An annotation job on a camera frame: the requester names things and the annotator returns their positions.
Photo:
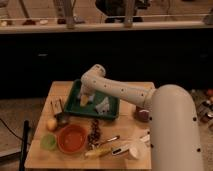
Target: yellow object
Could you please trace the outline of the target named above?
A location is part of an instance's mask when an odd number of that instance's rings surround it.
[[[88,101],[89,101],[89,96],[88,96],[88,95],[85,95],[85,94],[82,94],[82,95],[81,95],[80,106],[81,106],[81,107],[86,106],[87,103],[88,103]]]
[[[98,158],[100,156],[108,154],[109,152],[111,152],[111,148],[96,148],[94,150],[87,151],[85,153],[85,157]]]
[[[48,119],[46,127],[49,131],[55,131],[57,126],[58,126],[58,122],[56,118]]]

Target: green tray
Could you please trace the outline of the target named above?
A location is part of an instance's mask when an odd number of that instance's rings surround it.
[[[100,91],[95,91],[95,97],[93,102],[88,103],[85,107],[80,106],[80,100],[77,99],[77,96],[80,92],[81,81],[75,80],[70,91],[70,95],[67,99],[67,102],[64,107],[64,112],[70,113],[75,116],[83,116],[83,117],[93,117],[100,118],[106,120],[114,120],[118,117],[119,112],[119,99],[113,96],[109,96]],[[108,114],[100,115],[96,112],[95,106],[102,102],[105,97],[109,98],[110,110]]]

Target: small toy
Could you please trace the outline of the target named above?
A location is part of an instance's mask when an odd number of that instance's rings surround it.
[[[100,115],[107,114],[109,112],[109,98],[105,97],[101,103],[95,106],[95,109]]]

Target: plastic container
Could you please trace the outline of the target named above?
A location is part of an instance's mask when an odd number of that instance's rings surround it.
[[[42,137],[40,147],[44,150],[55,150],[57,148],[57,140],[55,135],[46,134]]]
[[[105,93],[95,91],[95,97],[93,102],[88,103],[86,106],[80,106],[80,100],[77,98],[81,89],[81,81],[75,80],[70,91],[70,95],[64,106],[64,112],[70,113],[74,116],[92,117],[105,120],[114,120],[118,117],[119,113],[119,99],[106,95]],[[105,97],[109,98],[109,112],[107,114],[98,114],[95,110],[95,106],[103,101]]]

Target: cable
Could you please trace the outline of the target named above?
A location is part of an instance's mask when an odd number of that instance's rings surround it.
[[[0,118],[1,122],[3,123],[3,125],[10,131],[11,134],[13,134],[16,138],[18,138],[19,140],[23,141],[23,139],[21,137],[19,137],[18,135],[16,135],[8,126],[7,124]]]

